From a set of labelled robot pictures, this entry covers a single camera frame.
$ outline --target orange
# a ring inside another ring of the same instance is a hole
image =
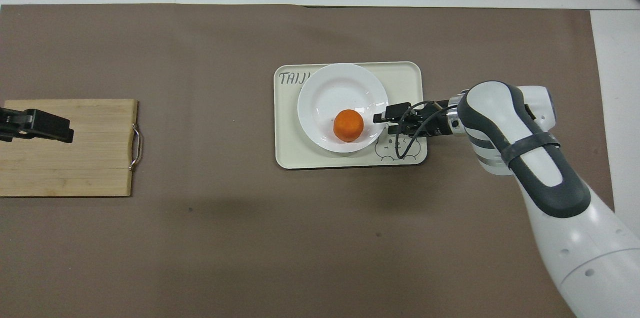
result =
[[[342,110],[333,120],[333,133],[343,142],[356,140],[364,130],[361,115],[351,109]]]

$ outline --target white plate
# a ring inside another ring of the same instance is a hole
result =
[[[331,64],[315,72],[302,85],[297,117],[306,135],[333,152],[354,152],[375,142],[386,124],[374,124],[373,115],[389,104],[387,92],[375,75],[355,64]],[[360,137],[347,143],[334,135],[334,118],[345,109],[364,119]]]

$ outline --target tray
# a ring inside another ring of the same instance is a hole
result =
[[[284,65],[273,75],[275,156],[286,169],[416,165],[427,157],[426,139],[413,143],[409,154],[399,160],[394,150],[395,136],[385,128],[378,140],[350,153],[330,152],[314,144],[302,130],[297,115],[298,95],[305,81],[327,64]],[[418,103],[423,99],[420,68],[412,62],[357,63],[382,83],[389,104]],[[409,138],[400,137],[400,151]]]

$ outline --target brown paper mat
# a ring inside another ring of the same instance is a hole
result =
[[[0,316],[571,316],[514,179],[484,172],[466,139],[430,140],[418,167],[287,171],[272,75],[409,60],[425,98],[545,85],[554,135],[611,206],[589,19],[3,6],[0,99],[138,99],[146,142],[131,198],[0,200]]]

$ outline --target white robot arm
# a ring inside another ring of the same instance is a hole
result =
[[[556,114],[546,88],[487,81],[428,103],[419,111],[396,104],[374,121],[398,122],[389,131],[413,139],[467,135],[485,170],[516,177],[542,260],[576,316],[640,316],[640,240],[548,133]]]

